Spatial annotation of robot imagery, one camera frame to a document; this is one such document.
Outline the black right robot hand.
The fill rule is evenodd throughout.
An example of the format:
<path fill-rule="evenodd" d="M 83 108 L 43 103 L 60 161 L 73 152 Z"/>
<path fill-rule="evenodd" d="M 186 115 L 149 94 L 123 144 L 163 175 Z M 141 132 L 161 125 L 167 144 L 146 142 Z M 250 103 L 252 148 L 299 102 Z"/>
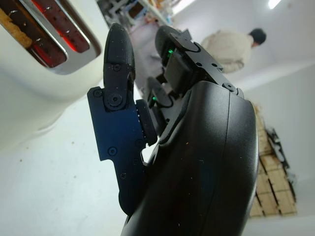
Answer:
<path fill-rule="evenodd" d="M 188 31 L 158 29 L 156 49 L 172 89 L 150 78 L 134 100 L 127 31 L 114 23 L 104 88 L 87 94 L 100 160 L 114 164 L 124 236 L 239 236 L 258 172 L 255 111 Z"/>

